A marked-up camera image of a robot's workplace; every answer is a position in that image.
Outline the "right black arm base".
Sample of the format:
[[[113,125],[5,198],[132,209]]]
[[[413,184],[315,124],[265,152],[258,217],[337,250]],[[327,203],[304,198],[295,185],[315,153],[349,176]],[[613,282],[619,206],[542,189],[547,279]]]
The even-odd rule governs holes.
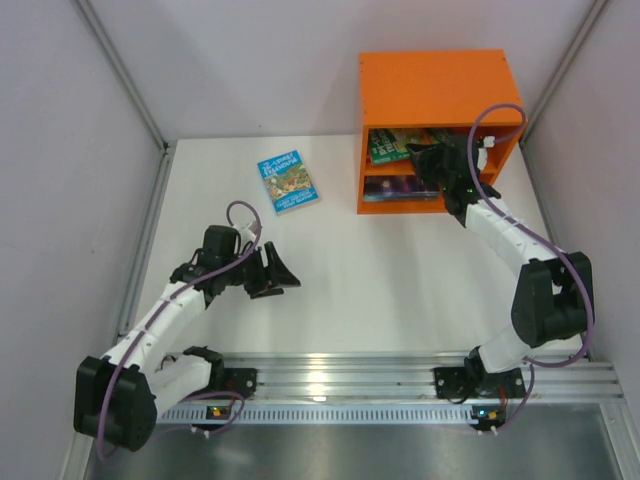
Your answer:
[[[432,370],[436,397],[453,404],[469,399],[522,399],[526,393],[519,368],[488,373],[479,349],[473,349],[461,366],[440,366]]]

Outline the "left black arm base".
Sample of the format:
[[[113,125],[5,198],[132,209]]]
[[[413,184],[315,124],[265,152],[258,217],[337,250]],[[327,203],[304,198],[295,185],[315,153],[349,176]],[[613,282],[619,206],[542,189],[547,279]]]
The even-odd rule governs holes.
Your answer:
[[[174,362],[187,370],[179,379],[187,381],[188,389],[180,400],[198,395],[235,392],[243,398],[251,398],[257,388],[257,369],[252,367],[230,367],[221,353],[207,347],[192,346],[182,352]]]

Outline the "teal ocean cover book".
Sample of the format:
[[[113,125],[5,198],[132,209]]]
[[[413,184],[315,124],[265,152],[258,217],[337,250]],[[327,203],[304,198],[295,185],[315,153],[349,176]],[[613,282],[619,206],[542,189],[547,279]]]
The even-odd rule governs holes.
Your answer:
[[[439,198],[436,192],[418,192],[417,194],[407,195],[382,195],[382,194],[365,194],[363,196],[364,203],[389,203],[389,202],[409,202],[409,201],[435,201]]]

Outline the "dark purple galaxy book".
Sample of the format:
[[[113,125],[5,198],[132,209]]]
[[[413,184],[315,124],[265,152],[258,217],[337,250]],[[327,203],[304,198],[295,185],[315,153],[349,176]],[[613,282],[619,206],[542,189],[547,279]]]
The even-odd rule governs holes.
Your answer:
[[[418,192],[436,192],[437,186],[425,185],[415,175],[367,176],[364,182],[365,194],[407,195]]]

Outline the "green treehouse book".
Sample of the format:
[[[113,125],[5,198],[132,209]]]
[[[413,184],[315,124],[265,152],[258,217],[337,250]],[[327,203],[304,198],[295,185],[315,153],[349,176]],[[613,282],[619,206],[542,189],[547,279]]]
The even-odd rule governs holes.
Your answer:
[[[407,144],[431,145],[451,136],[443,128],[378,128],[368,133],[368,157],[374,166],[409,158]]]

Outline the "light blue treehouse book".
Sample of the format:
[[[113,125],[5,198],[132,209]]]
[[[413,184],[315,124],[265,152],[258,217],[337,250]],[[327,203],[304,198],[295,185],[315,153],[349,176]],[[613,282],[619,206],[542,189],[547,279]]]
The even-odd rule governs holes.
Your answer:
[[[260,161],[257,168],[276,215],[320,200],[316,185],[297,150]]]

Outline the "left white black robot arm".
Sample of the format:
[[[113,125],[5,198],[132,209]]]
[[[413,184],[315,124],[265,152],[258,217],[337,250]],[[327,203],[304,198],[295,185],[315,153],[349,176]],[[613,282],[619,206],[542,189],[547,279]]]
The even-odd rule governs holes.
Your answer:
[[[300,286],[275,245],[257,246],[253,228],[209,226],[201,247],[178,266],[152,309],[100,357],[88,356],[75,380],[73,428],[131,452],[150,438],[157,420],[185,398],[223,393],[224,357],[205,346],[186,348],[170,365],[169,347],[228,287],[256,300]]]

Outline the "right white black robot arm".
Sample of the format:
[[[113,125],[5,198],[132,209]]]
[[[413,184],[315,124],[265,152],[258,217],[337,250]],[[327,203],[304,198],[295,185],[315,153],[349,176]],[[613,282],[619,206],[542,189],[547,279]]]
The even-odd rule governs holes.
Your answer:
[[[517,280],[509,324],[475,348],[466,367],[478,375],[503,373],[549,342],[592,333],[590,260],[565,253],[511,214],[501,194],[479,178],[476,141],[452,136],[406,149],[417,177],[441,190],[447,212],[484,240]]]

